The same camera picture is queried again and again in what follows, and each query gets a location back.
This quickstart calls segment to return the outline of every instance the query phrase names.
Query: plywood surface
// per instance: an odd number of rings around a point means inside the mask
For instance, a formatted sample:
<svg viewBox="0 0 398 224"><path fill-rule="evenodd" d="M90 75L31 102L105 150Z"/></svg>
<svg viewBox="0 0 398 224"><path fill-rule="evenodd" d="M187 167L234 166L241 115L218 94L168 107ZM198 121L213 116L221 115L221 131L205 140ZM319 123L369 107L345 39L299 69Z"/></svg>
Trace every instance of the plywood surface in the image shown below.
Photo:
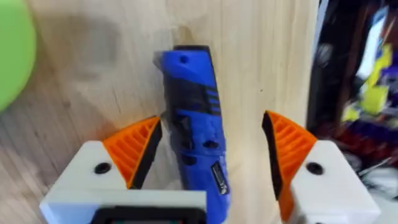
<svg viewBox="0 0 398 224"><path fill-rule="evenodd" d="M43 223L40 199L83 142L163 112L162 74L152 58L173 44L212 50L228 147L229 223L273 219L262 113L305 123L318 1L27 4L37 61L25 90L0 114L0 223Z"/></svg>

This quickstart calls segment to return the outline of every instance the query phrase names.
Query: green object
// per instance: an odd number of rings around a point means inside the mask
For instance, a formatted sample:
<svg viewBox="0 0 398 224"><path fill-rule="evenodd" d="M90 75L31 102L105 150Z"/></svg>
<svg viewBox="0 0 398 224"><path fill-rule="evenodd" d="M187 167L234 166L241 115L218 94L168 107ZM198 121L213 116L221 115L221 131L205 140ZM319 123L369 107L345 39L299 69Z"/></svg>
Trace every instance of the green object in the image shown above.
<svg viewBox="0 0 398 224"><path fill-rule="evenodd" d="M35 51L35 31L24 1L0 0L0 111L25 87Z"/></svg>

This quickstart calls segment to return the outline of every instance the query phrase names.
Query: black rubber strip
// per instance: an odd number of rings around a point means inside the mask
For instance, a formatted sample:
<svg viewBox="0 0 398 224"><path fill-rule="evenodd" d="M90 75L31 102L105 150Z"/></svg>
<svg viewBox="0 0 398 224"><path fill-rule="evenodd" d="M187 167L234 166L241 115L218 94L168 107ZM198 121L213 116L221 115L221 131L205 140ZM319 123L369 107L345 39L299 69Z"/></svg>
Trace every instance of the black rubber strip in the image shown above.
<svg viewBox="0 0 398 224"><path fill-rule="evenodd" d="M152 223L175 221L181 224L205 224L206 213L199 208L162 208L115 206L95 211L90 224Z"/></svg>
<svg viewBox="0 0 398 224"><path fill-rule="evenodd" d="M141 189L145 177L147 176L152 163L155 160L157 145L162 139L162 125L160 120L157 122L154 131L149 137L147 147L144 149L144 155L138 165L137 172L134 175L130 189Z"/></svg>
<svg viewBox="0 0 398 224"><path fill-rule="evenodd" d="M262 119L262 129L267 136L272 185L274 187L275 198L278 200L280 191L282 190L283 182L282 177L280 176L280 169L275 146L274 127L272 126L272 121L268 113L264 113L264 117Z"/></svg>

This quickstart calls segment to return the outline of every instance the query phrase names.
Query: cordless drill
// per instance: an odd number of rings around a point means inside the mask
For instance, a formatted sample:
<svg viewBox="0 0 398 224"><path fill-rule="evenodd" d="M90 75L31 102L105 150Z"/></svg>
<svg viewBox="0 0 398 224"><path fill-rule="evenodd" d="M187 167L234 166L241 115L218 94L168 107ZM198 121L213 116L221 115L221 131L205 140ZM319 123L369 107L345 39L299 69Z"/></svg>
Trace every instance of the cordless drill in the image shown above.
<svg viewBox="0 0 398 224"><path fill-rule="evenodd" d="M188 190L205 190L207 223L222 223L227 217L230 189L210 49L179 45L163 52L161 58L170 138L183 185Z"/></svg>

